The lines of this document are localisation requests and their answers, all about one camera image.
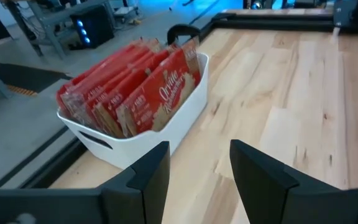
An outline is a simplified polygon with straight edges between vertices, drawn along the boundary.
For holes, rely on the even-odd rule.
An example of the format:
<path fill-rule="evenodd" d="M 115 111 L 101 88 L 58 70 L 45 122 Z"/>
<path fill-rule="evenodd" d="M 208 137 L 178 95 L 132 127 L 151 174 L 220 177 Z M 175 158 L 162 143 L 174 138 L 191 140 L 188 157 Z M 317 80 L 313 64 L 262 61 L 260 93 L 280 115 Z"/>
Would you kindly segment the grey metal desk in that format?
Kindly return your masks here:
<path fill-rule="evenodd" d="M 17 2 L 28 3 L 31 11 L 34 13 L 35 18 L 38 20 L 41 28 L 45 32 L 44 39 L 31 40 L 29 35 L 25 33 L 25 23 L 24 21 L 20 20 L 21 14 L 20 12 L 18 12 L 18 9 L 13 9 L 11 6 L 7 6 L 7 8 L 11 12 L 15 21 L 17 22 L 17 25 L 21 28 L 22 32 L 25 34 L 27 40 L 32 45 L 38 56 L 43 55 L 39 45 L 51 45 L 54 47 L 58 56 L 61 59 L 64 59 L 66 57 L 66 53 L 62 47 L 62 44 L 60 43 L 60 40 L 64 39 L 65 37 L 68 37 L 69 32 L 65 31 L 61 34 L 55 34 L 54 27 L 58 23 L 68 20 L 71 15 L 76 14 L 77 12 L 87 11 L 90 10 L 92 7 L 96 6 L 104 6 L 107 11 L 107 15 L 109 17 L 109 21 L 111 23 L 112 28 L 115 29 L 116 26 L 116 20 L 113 15 L 113 8 L 111 7 L 109 0 L 87 0 L 83 3 L 79 3 L 75 6 L 69 7 L 68 9 L 64 9 L 59 12 L 53 12 L 50 14 L 44 14 L 41 10 L 41 7 L 37 4 L 36 0 L 0 0 L 0 2 L 5 5 L 8 3 Z"/>

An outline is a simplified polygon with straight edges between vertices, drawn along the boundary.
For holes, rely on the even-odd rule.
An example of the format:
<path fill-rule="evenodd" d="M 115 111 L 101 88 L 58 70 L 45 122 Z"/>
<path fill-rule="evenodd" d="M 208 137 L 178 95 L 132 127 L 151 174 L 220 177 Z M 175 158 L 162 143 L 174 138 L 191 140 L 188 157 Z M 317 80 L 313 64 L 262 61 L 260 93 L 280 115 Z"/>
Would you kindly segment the black ribbed floor mat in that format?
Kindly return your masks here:
<path fill-rule="evenodd" d="M 0 63 L 0 79 L 8 89 L 34 96 L 60 80 L 70 80 L 66 73 L 39 68 Z"/>

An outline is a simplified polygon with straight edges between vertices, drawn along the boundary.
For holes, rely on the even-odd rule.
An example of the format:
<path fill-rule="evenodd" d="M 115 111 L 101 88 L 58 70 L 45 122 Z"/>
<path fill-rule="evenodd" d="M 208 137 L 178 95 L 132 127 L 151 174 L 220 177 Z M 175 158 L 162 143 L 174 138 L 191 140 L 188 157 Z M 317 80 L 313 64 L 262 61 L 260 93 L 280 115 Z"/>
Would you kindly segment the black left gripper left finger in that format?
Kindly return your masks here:
<path fill-rule="evenodd" d="M 162 141 L 92 189 L 0 190 L 0 224 L 161 224 L 169 179 Z"/>

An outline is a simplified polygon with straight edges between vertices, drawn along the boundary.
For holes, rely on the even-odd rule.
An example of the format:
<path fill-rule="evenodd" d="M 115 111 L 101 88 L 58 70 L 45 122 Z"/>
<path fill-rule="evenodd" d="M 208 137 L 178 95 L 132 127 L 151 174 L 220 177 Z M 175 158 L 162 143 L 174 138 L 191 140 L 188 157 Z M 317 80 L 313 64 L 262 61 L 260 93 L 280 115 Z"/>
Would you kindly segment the black aluminium table frame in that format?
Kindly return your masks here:
<path fill-rule="evenodd" d="M 331 20 L 320 9 L 231 10 L 206 30 L 208 103 L 173 155 L 176 187 L 230 179 L 230 139 L 358 187 L 358 34 Z"/>

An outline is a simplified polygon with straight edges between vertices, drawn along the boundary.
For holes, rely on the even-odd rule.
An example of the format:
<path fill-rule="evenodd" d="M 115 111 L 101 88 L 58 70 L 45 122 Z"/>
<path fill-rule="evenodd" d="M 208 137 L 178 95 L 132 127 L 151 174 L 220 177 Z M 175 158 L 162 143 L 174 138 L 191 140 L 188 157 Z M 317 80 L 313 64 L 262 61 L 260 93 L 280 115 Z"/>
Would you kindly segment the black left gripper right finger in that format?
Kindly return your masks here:
<path fill-rule="evenodd" d="M 250 224 L 358 224 L 358 189 L 333 187 L 238 139 L 230 160 Z"/>

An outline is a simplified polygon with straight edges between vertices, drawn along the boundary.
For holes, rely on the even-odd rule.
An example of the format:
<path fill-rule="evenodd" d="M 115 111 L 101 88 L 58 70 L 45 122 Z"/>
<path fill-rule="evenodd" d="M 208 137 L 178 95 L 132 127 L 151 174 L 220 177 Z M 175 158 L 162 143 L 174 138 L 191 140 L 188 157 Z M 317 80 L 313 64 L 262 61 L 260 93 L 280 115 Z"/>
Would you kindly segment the white plastic basket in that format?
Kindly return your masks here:
<path fill-rule="evenodd" d="M 170 143 L 173 154 L 207 104 L 209 57 L 199 53 L 198 62 L 202 74 L 200 84 L 159 132 L 146 131 L 131 138 L 117 139 L 72 121 L 60 111 L 57 116 L 95 157 L 121 169 L 129 167 L 162 141 Z"/>

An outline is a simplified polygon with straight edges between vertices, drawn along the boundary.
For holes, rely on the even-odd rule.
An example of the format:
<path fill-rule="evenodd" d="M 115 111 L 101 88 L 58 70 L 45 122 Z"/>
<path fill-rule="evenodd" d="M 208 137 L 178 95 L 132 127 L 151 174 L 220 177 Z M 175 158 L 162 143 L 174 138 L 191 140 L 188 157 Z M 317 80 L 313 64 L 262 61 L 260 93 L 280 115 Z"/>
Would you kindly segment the black computer blue lights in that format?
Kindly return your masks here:
<path fill-rule="evenodd" d="M 79 35 L 82 49 L 95 49 L 114 37 L 113 26 L 104 6 L 72 14 L 70 19 Z"/>

